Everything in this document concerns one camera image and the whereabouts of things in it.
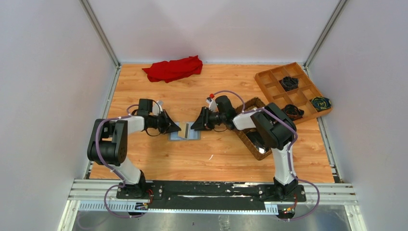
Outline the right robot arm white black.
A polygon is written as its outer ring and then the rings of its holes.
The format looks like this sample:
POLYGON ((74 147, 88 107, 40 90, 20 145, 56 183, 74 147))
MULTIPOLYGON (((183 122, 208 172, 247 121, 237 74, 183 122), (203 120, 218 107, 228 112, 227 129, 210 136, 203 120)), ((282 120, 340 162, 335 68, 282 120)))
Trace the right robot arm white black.
POLYGON ((226 95, 208 97, 207 103, 191 129, 210 131, 221 124, 229 130, 254 128, 273 154, 274 196, 281 200, 288 197, 298 185, 293 166, 293 144, 298 136, 293 121, 274 103, 241 113, 235 111, 226 95))

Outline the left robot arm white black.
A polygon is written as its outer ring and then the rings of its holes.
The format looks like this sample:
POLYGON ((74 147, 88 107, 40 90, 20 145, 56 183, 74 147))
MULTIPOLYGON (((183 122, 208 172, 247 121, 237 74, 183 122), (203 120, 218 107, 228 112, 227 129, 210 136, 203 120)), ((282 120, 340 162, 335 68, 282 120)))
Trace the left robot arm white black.
POLYGON ((87 158, 105 166, 120 179, 119 189, 128 189, 136 198, 143 197, 148 189, 142 170, 127 157, 128 136, 135 132, 147 132, 152 128, 159 134, 179 132, 181 128, 170 118, 158 102, 140 99, 132 112, 127 108, 126 116, 97 119, 87 148, 87 158))

